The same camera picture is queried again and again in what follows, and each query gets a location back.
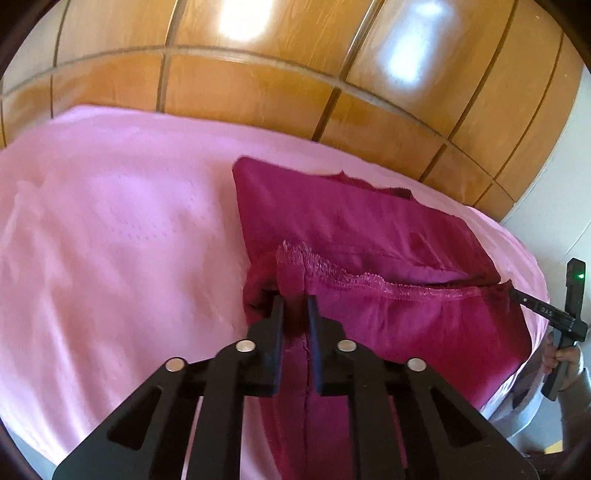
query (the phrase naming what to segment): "pink bedsheet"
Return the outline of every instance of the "pink bedsheet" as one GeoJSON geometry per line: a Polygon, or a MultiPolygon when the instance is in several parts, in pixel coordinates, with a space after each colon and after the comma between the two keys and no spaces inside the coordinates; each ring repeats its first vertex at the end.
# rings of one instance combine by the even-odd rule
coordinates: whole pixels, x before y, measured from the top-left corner
{"type": "MultiPolygon", "coordinates": [[[[510,233],[393,171],[276,132],[78,107],[0,153],[0,417],[52,462],[167,358],[205,359],[244,335],[249,264],[231,170],[242,155],[408,188],[465,220],[501,281],[548,300],[510,233]]],[[[524,315],[535,350],[546,322],[524,315]]],[[[278,478],[256,401],[243,439],[242,477],[278,478]]]]}

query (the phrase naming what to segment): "metal screw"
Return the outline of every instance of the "metal screw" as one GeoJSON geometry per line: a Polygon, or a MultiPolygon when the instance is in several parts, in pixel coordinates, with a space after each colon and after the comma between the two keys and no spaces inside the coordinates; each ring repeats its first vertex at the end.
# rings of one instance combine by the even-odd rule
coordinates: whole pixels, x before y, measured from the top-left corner
{"type": "Polygon", "coordinates": [[[178,372],[185,366],[185,361],[182,358],[171,358],[166,362],[166,370],[169,372],[178,372]]]}
{"type": "Polygon", "coordinates": [[[336,347],[341,352],[354,352],[357,350],[357,343],[355,343],[353,340],[341,340],[336,344],[336,347]]]}
{"type": "Polygon", "coordinates": [[[427,368],[427,364],[422,358],[411,358],[407,362],[407,367],[409,367],[409,369],[413,372],[422,372],[427,368]]]}
{"type": "Polygon", "coordinates": [[[240,340],[236,344],[236,350],[242,353],[252,352],[256,348],[256,343],[252,340],[240,340]]]}

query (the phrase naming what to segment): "wooden panel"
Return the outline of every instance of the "wooden panel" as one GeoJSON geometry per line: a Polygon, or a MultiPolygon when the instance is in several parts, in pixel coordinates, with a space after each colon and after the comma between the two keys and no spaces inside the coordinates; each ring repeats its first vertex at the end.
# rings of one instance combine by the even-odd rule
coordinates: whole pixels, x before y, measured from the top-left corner
{"type": "Polygon", "coordinates": [[[117,48],[162,46],[175,0],[72,0],[58,63],[117,48]]]}
{"type": "Polygon", "coordinates": [[[474,205],[491,179],[470,158],[447,147],[425,179],[425,185],[445,193],[464,205],[474,205]]]}
{"type": "Polygon", "coordinates": [[[176,43],[237,48],[337,74],[372,0],[189,0],[176,43]]]}
{"type": "Polygon", "coordinates": [[[434,133],[343,93],[321,142],[418,179],[441,147],[434,133]]]}
{"type": "MultiPolygon", "coordinates": [[[[0,112],[2,112],[2,101],[0,100],[0,112]]],[[[0,150],[3,150],[4,147],[6,146],[6,143],[4,141],[4,120],[2,120],[3,115],[0,115],[0,150]]]]}
{"type": "Polygon", "coordinates": [[[513,199],[496,183],[492,183],[475,207],[493,220],[500,222],[513,207],[513,199]]]}
{"type": "Polygon", "coordinates": [[[4,73],[4,92],[53,67],[57,33],[65,7],[66,0],[60,0],[29,33],[4,73]]]}
{"type": "Polygon", "coordinates": [[[518,200],[552,152],[573,107],[583,62],[565,36],[556,72],[529,130],[506,167],[499,184],[518,200]]]}
{"type": "Polygon", "coordinates": [[[50,76],[40,77],[4,97],[4,134],[6,143],[20,133],[51,118],[50,76]]]}
{"type": "Polygon", "coordinates": [[[540,104],[562,31],[534,0],[519,0],[505,45],[453,142],[495,175],[540,104]]]}
{"type": "Polygon", "coordinates": [[[165,111],[311,138],[332,87],[267,65],[174,56],[165,111]]]}
{"type": "Polygon", "coordinates": [[[348,81],[449,135],[497,48],[513,0],[386,0],[348,81]]]}
{"type": "Polygon", "coordinates": [[[84,103],[154,111],[160,64],[160,55],[139,53],[62,67],[53,79],[54,114],[84,103]]]}

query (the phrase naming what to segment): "cloth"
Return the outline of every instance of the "cloth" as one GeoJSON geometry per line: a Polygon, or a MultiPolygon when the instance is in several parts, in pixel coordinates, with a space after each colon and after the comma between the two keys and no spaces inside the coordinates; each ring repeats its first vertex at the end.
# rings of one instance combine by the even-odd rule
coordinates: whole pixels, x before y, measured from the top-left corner
{"type": "Polygon", "coordinates": [[[284,480],[350,478],[344,398],[313,392],[306,294],[348,338],[398,363],[421,357],[476,408],[529,358],[510,282],[466,223],[411,195],[309,176],[251,158],[233,169],[246,250],[249,322],[286,298],[292,338],[263,421],[284,480]]]}
{"type": "Polygon", "coordinates": [[[546,375],[542,371],[530,378],[529,389],[521,402],[514,407],[515,392],[507,395],[503,403],[489,418],[489,422],[505,438],[510,438],[524,430],[533,420],[544,396],[542,395],[542,386],[544,385],[546,375]]]}
{"type": "MultiPolygon", "coordinates": [[[[534,257],[509,232],[396,172],[268,130],[76,107],[0,153],[0,417],[52,463],[168,358],[205,359],[245,335],[249,261],[232,178],[242,155],[410,189],[466,222],[502,283],[548,299],[534,257]]],[[[546,322],[524,316],[536,348],[546,322]]],[[[250,400],[242,478],[278,479],[250,400]]]]}
{"type": "Polygon", "coordinates": [[[569,452],[558,453],[532,453],[524,454],[529,463],[531,463],[540,476],[540,480],[551,480],[560,469],[561,465],[568,458],[569,452]]]}
{"type": "Polygon", "coordinates": [[[591,430],[591,379],[586,368],[579,379],[559,392],[564,450],[575,447],[591,430]]]}

